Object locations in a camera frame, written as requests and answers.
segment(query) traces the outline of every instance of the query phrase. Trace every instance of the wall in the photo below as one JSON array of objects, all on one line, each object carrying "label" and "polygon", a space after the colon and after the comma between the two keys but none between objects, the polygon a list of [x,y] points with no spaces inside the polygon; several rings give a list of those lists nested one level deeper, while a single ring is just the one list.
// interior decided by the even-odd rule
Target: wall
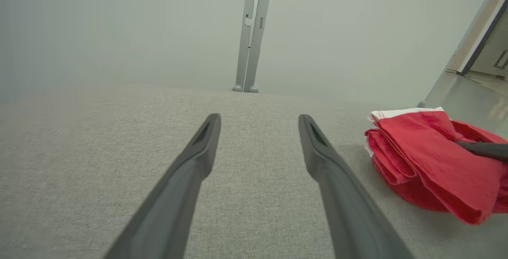
[{"label": "wall", "polygon": [[414,106],[484,0],[270,0],[261,93]]},{"label": "wall", "polygon": [[0,100],[84,83],[230,90],[243,0],[0,0]]}]

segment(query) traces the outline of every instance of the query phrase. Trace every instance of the door frame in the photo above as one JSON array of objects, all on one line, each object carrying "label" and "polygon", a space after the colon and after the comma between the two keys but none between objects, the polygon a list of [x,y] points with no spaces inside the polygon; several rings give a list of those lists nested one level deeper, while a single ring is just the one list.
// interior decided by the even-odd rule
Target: door frame
[{"label": "door frame", "polygon": [[494,32],[494,30],[496,29],[497,24],[499,23],[499,21],[501,20],[501,18],[504,15],[504,13],[506,12],[506,8],[508,8],[508,0],[504,0],[504,1],[500,0],[500,1],[502,1],[502,5],[501,5],[499,11],[497,11],[494,19],[492,20],[492,22],[490,23],[490,25],[489,25],[489,27],[487,29],[487,31],[485,32],[485,34],[481,38],[481,40],[480,40],[479,44],[477,45],[475,51],[472,53],[472,55],[469,58],[468,62],[466,62],[466,65],[464,66],[462,71],[457,71],[456,72],[458,75],[465,76],[471,70],[472,66],[475,64],[476,60],[478,59],[480,53],[483,51],[483,49],[487,45],[487,41],[490,38],[490,36],[492,35],[492,33]]}]

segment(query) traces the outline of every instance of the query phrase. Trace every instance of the gray fabric surface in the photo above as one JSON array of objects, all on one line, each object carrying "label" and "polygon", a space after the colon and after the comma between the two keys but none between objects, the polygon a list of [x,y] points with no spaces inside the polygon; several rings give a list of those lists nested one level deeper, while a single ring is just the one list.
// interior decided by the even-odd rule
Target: gray fabric surface
[{"label": "gray fabric surface", "polygon": [[417,258],[501,258],[508,216],[469,226],[405,203],[363,150],[366,113],[310,99],[142,87],[56,90],[0,110],[0,257],[100,258],[208,114],[222,117],[185,257],[333,258],[297,128],[310,114]]}]

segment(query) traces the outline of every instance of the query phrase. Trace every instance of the floor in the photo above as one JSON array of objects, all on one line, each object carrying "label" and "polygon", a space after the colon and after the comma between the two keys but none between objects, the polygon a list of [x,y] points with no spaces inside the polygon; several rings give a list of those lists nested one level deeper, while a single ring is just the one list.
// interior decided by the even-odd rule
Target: floor
[{"label": "floor", "polygon": [[493,77],[488,77],[488,76],[483,76],[483,75],[477,75],[477,74],[473,74],[473,73],[468,73],[466,75],[466,78],[469,78],[473,81],[479,82],[481,85],[483,85],[487,88],[490,88],[490,89],[494,90],[495,92],[501,93],[501,94],[508,97],[508,82],[506,82],[504,80],[493,78]]},{"label": "floor", "polygon": [[426,101],[426,107],[442,106],[454,120],[508,139],[508,83],[504,81],[446,72]]}]

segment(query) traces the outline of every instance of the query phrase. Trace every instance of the folded towel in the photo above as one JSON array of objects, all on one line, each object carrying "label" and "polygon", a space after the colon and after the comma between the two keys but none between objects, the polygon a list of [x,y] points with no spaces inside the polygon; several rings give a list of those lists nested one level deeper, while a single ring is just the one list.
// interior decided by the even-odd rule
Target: folded towel
[{"label": "folded towel", "polygon": [[451,121],[441,107],[373,111],[369,119],[378,129],[365,132],[365,147],[401,198],[475,225],[492,212],[508,213],[507,165],[454,143],[508,143],[503,138]]}]

